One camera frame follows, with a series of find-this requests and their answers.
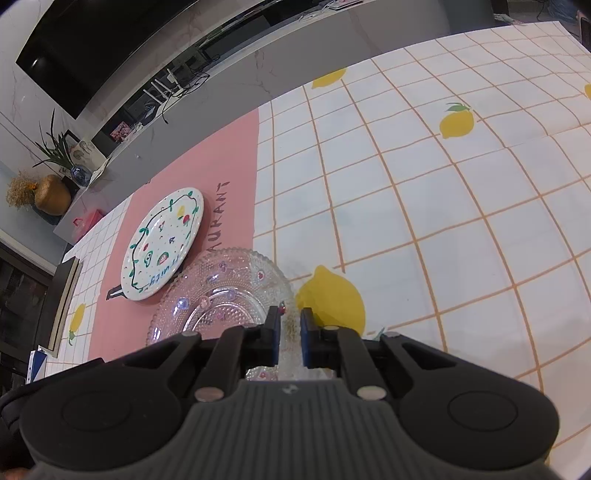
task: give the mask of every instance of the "pink box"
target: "pink box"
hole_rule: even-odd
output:
[[[100,210],[91,210],[82,218],[75,218],[74,219],[74,233],[72,234],[72,240],[74,243],[78,243],[80,239],[85,236],[88,231],[94,227],[99,220],[102,219],[105,215]]]

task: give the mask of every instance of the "pink placemat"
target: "pink placemat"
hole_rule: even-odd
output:
[[[254,110],[203,140],[134,193],[102,281],[89,358],[109,361],[145,346],[167,288],[143,301],[106,300],[106,295],[121,283],[121,264],[140,221],[170,192],[196,187],[204,197],[202,224],[186,265],[207,249],[252,248],[258,128]]]

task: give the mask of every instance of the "gold vase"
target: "gold vase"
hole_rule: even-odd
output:
[[[35,206],[48,215],[63,215],[71,202],[70,191],[57,175],[43,177],[35,190]]]

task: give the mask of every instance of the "ceramic plate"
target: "ceramic plate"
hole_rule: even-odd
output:
[[[187,256],[203,217],[203,195],[180,189],[160,200],[138,226],[121,267],[121,287],[130,300],[160,290]]]

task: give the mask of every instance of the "dried flower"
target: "dried flower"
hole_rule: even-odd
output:
[[[24,207],[32,205],[35,201],[35,190],[38,186],[38,179],[21,171],[8,185],[6,201],[11,207]]]

